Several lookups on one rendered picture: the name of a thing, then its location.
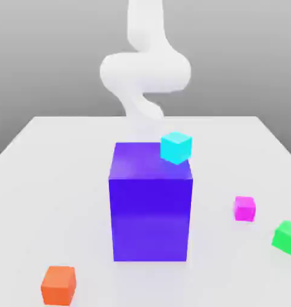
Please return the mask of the small cyan cube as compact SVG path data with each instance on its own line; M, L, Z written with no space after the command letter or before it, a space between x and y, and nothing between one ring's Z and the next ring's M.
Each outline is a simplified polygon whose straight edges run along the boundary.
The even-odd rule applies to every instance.
M191 157L192 137L180 132L171 132L160 139L160 157L179 165Z

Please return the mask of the small magenta cube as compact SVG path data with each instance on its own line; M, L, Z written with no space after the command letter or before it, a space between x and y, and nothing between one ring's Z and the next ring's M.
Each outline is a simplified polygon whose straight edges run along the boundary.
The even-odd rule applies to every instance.
M253 222L256 214L256 203L253 197L236 196L234 217L236 221Z

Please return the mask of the small orange cube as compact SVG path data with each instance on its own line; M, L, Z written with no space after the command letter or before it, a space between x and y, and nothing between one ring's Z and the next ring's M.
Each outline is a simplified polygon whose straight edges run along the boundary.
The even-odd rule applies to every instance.
M41 283L45 305L69 306L77 285L75 269L70 266L49 266Z

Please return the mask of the small green cube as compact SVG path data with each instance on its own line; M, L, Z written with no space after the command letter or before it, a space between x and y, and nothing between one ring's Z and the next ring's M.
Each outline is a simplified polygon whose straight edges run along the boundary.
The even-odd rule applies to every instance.
M272 246L291 255L291 221L283 221L275 229Z

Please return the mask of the large purple box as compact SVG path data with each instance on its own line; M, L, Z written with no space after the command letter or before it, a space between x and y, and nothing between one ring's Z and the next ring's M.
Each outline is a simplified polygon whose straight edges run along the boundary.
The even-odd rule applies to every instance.
M108 177L114 261L186 261L193 177L159 143L117 142Z

